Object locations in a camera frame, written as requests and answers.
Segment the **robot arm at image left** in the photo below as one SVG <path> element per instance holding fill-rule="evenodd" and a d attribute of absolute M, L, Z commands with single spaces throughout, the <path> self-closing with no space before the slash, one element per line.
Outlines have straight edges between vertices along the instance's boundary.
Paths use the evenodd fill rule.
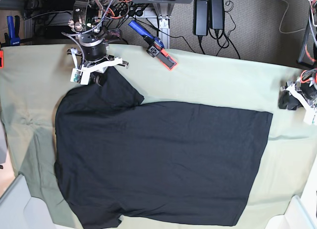
<path fill-rule="evenodd" d="M 67 51 L 74 62 L 71 82 L 87 85 L 93 73 L 103 74 L 117 65 L 129 66 L 122 58 L 107 53 L 111 42 L 122 40 L 119 29 L 107 29 L 105 25 L 106 21 L 119 17 L 111 7 L 115 2 L 129 3 L 128 0 L 75 0 L 73 16 L 68 21 L 73 33 L 62 33 L 77 45 Z"/>

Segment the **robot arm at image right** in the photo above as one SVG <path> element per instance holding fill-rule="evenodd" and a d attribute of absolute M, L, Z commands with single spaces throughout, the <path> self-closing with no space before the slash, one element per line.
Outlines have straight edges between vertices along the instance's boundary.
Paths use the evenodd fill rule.
<path fill-rule="evenodd" d="M 317 111 L 317 0 L 308 0 L 309 15 L 297 63 L 307 69 L 280 89 L 278 107 L 295 111 Z"/>

